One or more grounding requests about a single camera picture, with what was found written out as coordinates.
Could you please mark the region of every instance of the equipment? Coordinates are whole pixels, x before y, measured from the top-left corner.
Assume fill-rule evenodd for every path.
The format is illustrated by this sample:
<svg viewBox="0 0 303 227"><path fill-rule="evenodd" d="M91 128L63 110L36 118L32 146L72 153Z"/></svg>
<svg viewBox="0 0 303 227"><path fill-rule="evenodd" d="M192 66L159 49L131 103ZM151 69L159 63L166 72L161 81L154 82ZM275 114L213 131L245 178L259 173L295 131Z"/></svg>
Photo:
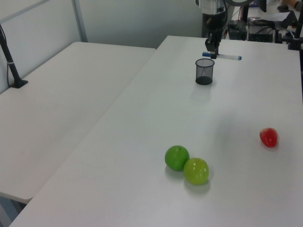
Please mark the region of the equipment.
<svg viewBox="0 0 303 227"><path fill-rule="evenodd" d="M196 0L196 4L202 6L203 24L208 30L208 38L205 45L212 59L216 59L219 54L223 27L227 23L227 7L225 1L233 6L246 6L254 0ZM259 0L259 5L260 8L266 12L266 0Z"/></svg>

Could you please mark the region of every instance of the black stand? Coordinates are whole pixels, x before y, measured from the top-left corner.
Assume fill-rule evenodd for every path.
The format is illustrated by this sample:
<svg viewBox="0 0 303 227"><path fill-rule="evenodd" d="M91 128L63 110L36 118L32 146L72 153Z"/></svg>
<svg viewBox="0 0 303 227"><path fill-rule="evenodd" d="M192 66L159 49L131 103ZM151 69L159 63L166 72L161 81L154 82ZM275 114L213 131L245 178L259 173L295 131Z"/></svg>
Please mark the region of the black stand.
<svg viewBox="0 0 303 227"><path fill-rule="evenodd" d="M300 51L301 44L303 43L303 39L300 38L301 30L302 30L302 23L303 23L303 7L301 7L297 28L295 30L295 34L292 40L290 40L288 44L289 50Z"/></svg>
<svg viewBox="0 0 303 227"><path fill-rule="evenodd" d="M13 61L13 58L11 57L11 54L9 52L9 48L8 48L4 33L2 32L1 29L0 29L0 44L1 44L1 47L2 47L2 50L3 50L3 53L5 55L6 61L9 64L10 71L13 74L13 77L14 77L14 80L15 80L14 84L11 85L11 87L20 88L23 85L27 84L28 82L26 80L22 80L20 78L20 76L18 74L18 71L16 69L16 66L15 66L15 63Z"/></svg>

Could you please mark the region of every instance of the black cable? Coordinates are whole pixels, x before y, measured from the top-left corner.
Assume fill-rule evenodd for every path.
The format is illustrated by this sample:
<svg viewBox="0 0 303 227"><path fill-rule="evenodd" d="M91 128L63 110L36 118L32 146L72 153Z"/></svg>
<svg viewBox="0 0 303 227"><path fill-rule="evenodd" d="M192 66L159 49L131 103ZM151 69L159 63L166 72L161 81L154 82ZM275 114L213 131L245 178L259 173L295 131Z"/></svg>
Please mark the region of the black cable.
<svg viewBox="0 0 303 227"><path fill-rule="evenodd" d="M272 29L269 30L269 32L268 32L266 35L268 35L272 30L275 30L275 31L276 31L276 29L273 29L273 28L272 28Z"/></svg>
<svg viewBox="0 0 303 227"><path fill-rule="evenodd" d="M2 26L1 26L1 24L0 24L0 29L1 29L1 32L2 32L2 34L4 36L5 42L6 42L6 36L5 36L4 30L3 30Z"/></svg>
<svg viewBox="0 0 303 227"><path fill-rule="evenodd" d="M238 21L237 21L237 24L239 25L239 18L240 18L240 11L239 11L239 14L238 14Z"/></svg>
<svg viewBox="0 0 303 227"><path fill-rule="evenodd" d="M240 9L241 9L241 7L238 9L237 12L234 13L234 15L232 15L232 18L233 18L233 16L235 16L240 11Z"/></svg>
<svg viewBox="0 0 303 227"><path fill-rule="evenodd" d="M225 12L226 12L226 14L225 14L225 24L227 23L227 20L228 20L228 9L227 9L227 6L226 6L226 2L225 2L225 0L223 0L223 4L224 4L224 7L225 7Z"/></svg>
<svg viewBox="0 0 303 227"><path fill-rule="evenodd" d="M260 32L262 32L262 31L264 31L265 29L268 29L268 28L272 28L272 27L267 26L267 27L264 27L264 28L258 30L258 31L253 35L253 37L256 37L257 34L259 34Z"/></svg>
<svg viewBox="0 0 303 227"><path fill-rule="evenodd" d="M7 68L6 68L6 80L8 82L8 87L10 88L10 85L9 85L9 64L7 63Z"/></svg>
<svg viewBox="0 0 303 227"><path fill-rule="evenodd" d="M1 29L1 33L4 36L5 43L7 44L6 36L5 36L4 30L1 26L1 24L0 24L0 29ZM7 80L7 83L8 83L8 87L10 88L10 85L9 85L9 64L8 63L7 63L7 67L6 67L6 80Z"/></svg>

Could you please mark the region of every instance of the white wall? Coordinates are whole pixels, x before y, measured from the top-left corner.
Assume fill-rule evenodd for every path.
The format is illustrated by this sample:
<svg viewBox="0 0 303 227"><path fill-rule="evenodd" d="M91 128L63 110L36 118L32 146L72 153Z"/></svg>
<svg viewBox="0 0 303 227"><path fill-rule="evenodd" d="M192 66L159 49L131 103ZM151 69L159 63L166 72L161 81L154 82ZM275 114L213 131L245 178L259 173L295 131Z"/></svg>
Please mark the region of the white wall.
<svg viewBox="0 0 303 227"><path fill-rule="evenodd" d="M71 43L80 41L72 0L47 1L1 25L22 78ZM0 93L5 89L6 59L0 49Z"/></svg>
<svg viewBox="0 0 303 227"><path fill-rule="evenodd" d="M194 0L76 0L88 42L157 48L167 35L201 37Z"/></svg>

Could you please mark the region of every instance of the white tabletop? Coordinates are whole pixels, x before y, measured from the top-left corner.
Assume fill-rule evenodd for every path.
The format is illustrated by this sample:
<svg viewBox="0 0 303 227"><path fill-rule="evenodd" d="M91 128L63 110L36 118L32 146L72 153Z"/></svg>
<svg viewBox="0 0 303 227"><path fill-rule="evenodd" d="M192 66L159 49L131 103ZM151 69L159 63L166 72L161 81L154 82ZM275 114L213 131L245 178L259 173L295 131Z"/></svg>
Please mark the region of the white tabletop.
<svg viewBox="0 0 303 227"><path fill-rule="evenodd" d="M154 49L73 43L0 95L0 196L27 203Z"/></svg>
<svg viewBox="0 0 303 227"><path fill-rule="evenodd" d="M299 53L223 40L214 81L195 83L205 39L169 36L11 227L303 226ZM259 131L276 128L264 147ZM206 160L194 186L173 145Z"/></svg>

